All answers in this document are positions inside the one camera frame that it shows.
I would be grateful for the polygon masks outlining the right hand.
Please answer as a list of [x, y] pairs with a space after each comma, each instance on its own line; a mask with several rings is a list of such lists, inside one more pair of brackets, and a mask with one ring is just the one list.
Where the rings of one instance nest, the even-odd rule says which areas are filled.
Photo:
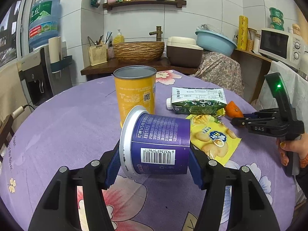
[[280, 162], [283, 166], [287, 166], [289, 158], [287, 152], [297, 153], [300, 159], [300, 168], [307, 167], [307, 154], [308, 154], [308, 136], [307, 134], [301, 134], [299, 140], [293, 141], [281, 141], [279, 138], [276, 139], [278, 145], [278, 151], [280, 154]]

